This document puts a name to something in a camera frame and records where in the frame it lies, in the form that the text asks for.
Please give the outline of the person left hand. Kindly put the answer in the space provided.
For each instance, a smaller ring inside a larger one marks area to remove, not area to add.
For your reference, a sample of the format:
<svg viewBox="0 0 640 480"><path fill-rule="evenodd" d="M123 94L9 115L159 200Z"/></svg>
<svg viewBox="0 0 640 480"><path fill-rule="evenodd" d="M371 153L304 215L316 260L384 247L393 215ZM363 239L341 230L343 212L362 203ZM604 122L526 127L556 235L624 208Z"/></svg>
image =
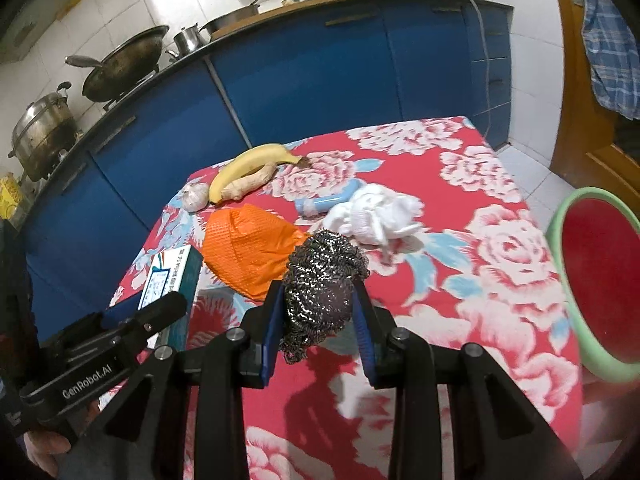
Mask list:
<svg viewBox="0 0 640 480"><path fill-rule="evenodd" d="M70 419L73 436L85 431L100 411L99 401L94 400L73 415ZM27 431L24 445L28 459L52 478L58 476L58 459L72 448L70 440L49 429Z"/></svg>

